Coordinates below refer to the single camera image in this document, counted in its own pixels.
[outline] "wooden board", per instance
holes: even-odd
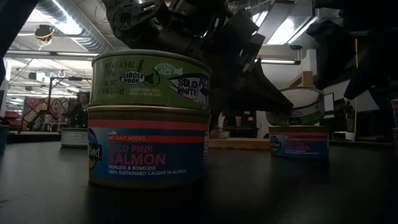
[[[254,138],[210,139],[209,148],[270,150],[269,139]]]

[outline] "black table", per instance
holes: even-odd
[[[202,182],[169,190],[88,184],[87,152],[10,144],[0,223],[397,223],[392,149],[331,147],[330,160],[211,149]]]

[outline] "red stripe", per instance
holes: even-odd
[[[203,143],[204,136],[138,136],[134,134],[108,135],[108,142],[146,142],[146,143]]]
[[[321,139],[300,139],[300,138],[294,138],[294,139],[290,139],[287,138],[285,139],[285,141],[302,141],[302,142],[325,142],[327,141],[327,139],[321,138]]]
[[[181,123],[166,121],[124,121],[124,120],[91,120],[89,128],[136,128],[136,129],[174,129],[190,131],[208,131],[208,124]]]
[[[281,135],[281,136],[328,136],[328,133],[270,133],[270,135]]]

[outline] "blue label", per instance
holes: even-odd
[[[275,135],[270,136],[269,144],[276,156],[320,158],[329,155],[326,136]]]
[[[90,174],[105,179],[182,181],[204,172],[208,132],[89,128]]]

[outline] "table surface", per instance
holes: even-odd
[[[0,155],[0,223],[396,223],[397,191],[390,149],[331,147],[329,161],[210,149],[203,181],[152,191],[88,184],[87,151],[59,142]]]

